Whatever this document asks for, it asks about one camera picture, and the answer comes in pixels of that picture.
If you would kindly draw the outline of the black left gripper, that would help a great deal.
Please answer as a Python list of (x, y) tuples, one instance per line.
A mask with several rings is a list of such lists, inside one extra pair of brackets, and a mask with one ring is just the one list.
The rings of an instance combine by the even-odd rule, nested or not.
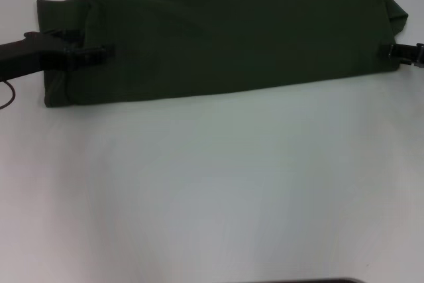
[(115, 56), (114, 45), (80, 48), (84, 38), (80, 29), (26, 32), (22, 40), (1, 45), (1, 77), (19, 78), (47, 70), (70, 72)]

